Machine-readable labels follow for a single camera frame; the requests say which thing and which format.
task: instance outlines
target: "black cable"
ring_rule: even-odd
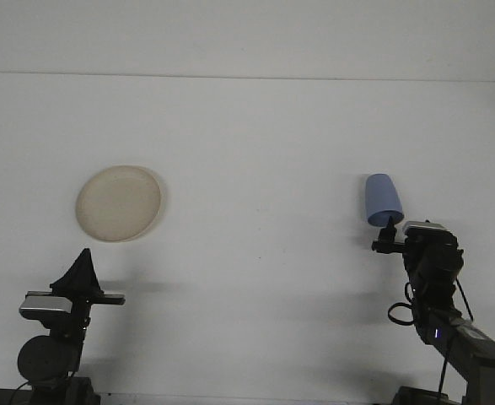
[[[446,369],[449,363],[449,352],[451,351],[451,345],[453,343],[453,338],[455,335],[449,338],[448,347],[446,348],[446,353],[444,355],[444,364],[442,365],[442,372],[440,373],[439,391],[436,396],[436,405],[440,404],[440,399],[442,398],[442,389],[444,388],[444,380],[446,378]]]
[[[22,388],[23,386],[26,386],[28,385],[30,382],[29,381],[26,381],[24,384],[20,384],[14,391],[13,393],[11,394],[11,397],[9,398],[9,402],[8,402],[8,405],[12,405],[13,404],[13,400],[14,400],[14,396],[17,392],[20,391],[20,388]]]
[[[73,371],[71,373],[71,375],[67,378],[67,384],[68,385],[71,383],[71,380],[75,376],[75,373],[76,373],[76,371]],[[26,381],[24,384],[20,384],[17,388],[15,388],[15,390],[11,394],[11,397],[9,398],[8,405],[13,405],[13,400],[14,400],[14,396],[16,395],[16,393],[20,391],[20,388],[22,388],[23,386],[27,386],[29,384],[31,384],[31,381]]]
[[[455,282],[457,283],[457,287],[459,287],[459,291],[463,297],[463,301],[465,301],[466,310],[468,311],[468,316],[470,317],[470,320],[473,322],[474,316],[472,315],[472,311],[470,309],[470,306],[468,305],[468,300],[466,299],[465,291],[463,290],[463,287],[460,285],[460,281],[458,278],[455,279]]]

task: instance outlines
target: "blue cup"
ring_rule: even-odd
[[[390,217],[394,224],[405,218],[397,190],[388,175],[370,175],[365,181],[365,212],[367,222],[373,226],[386,226]]]

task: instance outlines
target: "plate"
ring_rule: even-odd
[[[161,190],[150,170],[112,166],[92,177],[78,194],[77,221],[97,240],[132,240],[152,226],[160,205]]]

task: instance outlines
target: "white wall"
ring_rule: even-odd
[[[429,82],[495,81],[495,2],[0,2],[0,72],[35,73],[0,73],[0,386],[45,332],[18,315],[24,293],[89,246],[127,297],[92,311],[81,372],[98,391],[436,389],[441,356],[385,318],[406,279],[369,249],[379,171],[408,219],[459,237],[495,338],[495,83]],[[158,172],[166,204],[153,232],[106,244],[74,203],[117,164]]]
[[[96,171],[164,179],[159,226],[106,244],[77,225]],[[17,308],[89,246],[125,307],[95,307],[83,373],[100,391],[389,401],[435,389],[441,357],[386,308],[406,281],[376,255],[364,174],[409,219],[452,229],[495,338],[495,84],[0,74],[0,386],[44,332]],[[463,382],[450,377],[449,392]]]
[[[495,0],[0,2],[0,71],[495,80]]]

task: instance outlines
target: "beige plate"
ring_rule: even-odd
[[[134,239],[152,225],[161,204],[161,191],[149,170],[113,166],[92,177],[77,199],[77,220],[98,240]]]

